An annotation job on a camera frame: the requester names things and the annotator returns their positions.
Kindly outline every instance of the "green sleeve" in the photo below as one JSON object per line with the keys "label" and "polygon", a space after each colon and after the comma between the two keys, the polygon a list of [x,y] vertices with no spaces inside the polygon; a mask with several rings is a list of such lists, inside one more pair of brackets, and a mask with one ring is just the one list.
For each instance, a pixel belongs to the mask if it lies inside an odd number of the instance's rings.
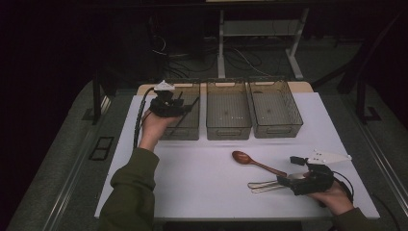
{"label": "green sleeve", "polygon": [[152,230],[154,171],[159,158],[136,148],[111,180],[114,188],[99,216],[99,230]]}
{"label": "green sleeve", "polygon": [[333,217],[333,223],[339,231],[379,231],[359,208]]}

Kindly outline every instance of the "white table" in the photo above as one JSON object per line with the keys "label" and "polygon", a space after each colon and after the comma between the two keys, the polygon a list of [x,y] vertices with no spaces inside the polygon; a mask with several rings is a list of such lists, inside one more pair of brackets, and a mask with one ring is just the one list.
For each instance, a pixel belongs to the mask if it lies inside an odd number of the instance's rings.
{"label": "white table", "polygon": [[[147,97],[145,109],[149,107]],[[305,172],[306,167],[290,163],[291,156],[309,157],[314,149],[347,155],[333,123],[317,93],[294,93],[304,125],[296,138],[248,141],[208,141],[206,95],[201,93],[200,139],[160,141],[155,152],[160,162],[155,174],[156,220],[304,220],[331,217],[313,199],[294,196],[290,189],[252,193],[248,182],[275,180],[255,166],[236,163],[231,153],[240,150],[254,160],[288,173]],[[110,181],[117,169],[128,162],[141,96],[134,96],[123,126],[95,216],[112,191]],[[366,188],[351,162],[329,165],[345,175],[355,190],[354,204],[368,218],[379,218]]]}

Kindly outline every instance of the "metal tongs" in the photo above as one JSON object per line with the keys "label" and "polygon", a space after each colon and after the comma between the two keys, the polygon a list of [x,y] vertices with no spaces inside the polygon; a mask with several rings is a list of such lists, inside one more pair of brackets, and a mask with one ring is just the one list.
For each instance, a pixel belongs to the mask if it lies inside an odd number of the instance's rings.
{"label": "metal tongs", "polygon": [[[294,174],[288,175],[287,178],[290,180],[304,179],[305,176],[303,174],[304,173],[294,173]],[[284,189],[287,187],[279,184],[279,182],[275,180],[275,181],[266,181],[266,182],[260,182],[260,183],[248,183],[248,188],[251,189],[253,193],[262,193],[262,192],[267,192],[267,191],[280,190],[280,189]]]}

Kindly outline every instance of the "spoon handle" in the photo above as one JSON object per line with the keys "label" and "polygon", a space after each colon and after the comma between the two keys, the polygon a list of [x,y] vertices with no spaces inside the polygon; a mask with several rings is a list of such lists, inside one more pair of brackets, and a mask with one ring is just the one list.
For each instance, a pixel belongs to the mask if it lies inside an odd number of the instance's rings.
{"label": "spoon handle", "polygon": [[268,171],[272,172],[275,175],[279,175],[279,176],[282,176],[282,177],[286,177],[288,175],[286,172],[277,170],[277,169],[272,168],[272,167],[264,166],[264,165],[262,165],[262,164],[260,164],[260,163],[258,163],[256,161],[253,161],[252,164],[254,164],[255,166],[261,167],[261,168],[263,168],[265,170],[268,170]]}

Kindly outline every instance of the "wooden ladle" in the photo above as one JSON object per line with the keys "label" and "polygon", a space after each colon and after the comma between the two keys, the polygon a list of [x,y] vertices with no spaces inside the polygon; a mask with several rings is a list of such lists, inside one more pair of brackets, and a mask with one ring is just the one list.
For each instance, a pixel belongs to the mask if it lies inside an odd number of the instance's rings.
{"label": "wooden ladle", "polygon": [[263,168],[265,170],[268,170],[268,171],[272,172],[275,175],[279,175],[279,176],[283,176],[283,177],[286,177],[288,175],[286,172],[277,170],[277,169],[272,168],[272,167],[264,166],[264,165],[262,165],[262,164],[260,164],[260,163],[258,163],[256,161],[252,160],[251,157],[248,154],[246,154],[244,152],[241,152],[241,151],[233,151],[232,152],[232,157],[234,158],[234,160],[236,162],[240,163],[241,165],[255,165],[255,166],[261,167],[261,168]]}

